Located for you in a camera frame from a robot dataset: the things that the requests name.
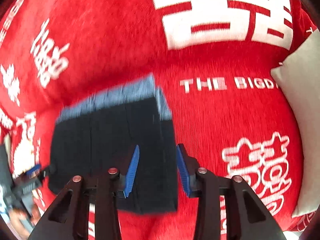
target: metal screw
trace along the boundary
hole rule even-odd
[[[238,175],[234,176],[234,177],[233,177],[233,180],[234,180],[235,182],[238,182],[238,183],[243,181],[242,177],[241,177],[241,176],[238,176]]]
[[[81,181],[81,176],[79,176],[79,175],[76,175],[76,176],[74,176],[73,178],[72,178],[72,180],[73,180],[73,182],[79,182],[79,181]]]
[[[116,174],[118,172],[118,169],[117,168],[110,168],[108,170],[109,174]]]
[[[207,173],[207,169],[206,168],[203,168],[203,167],[200,167],[198,169],[198,172],[201,173],[201,174],[206,174]]]

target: gray pillow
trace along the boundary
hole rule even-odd
[[[317,210],[320,203],[320,32],[271,70],[297,119],[303,147],[302,186],[292,217]]]

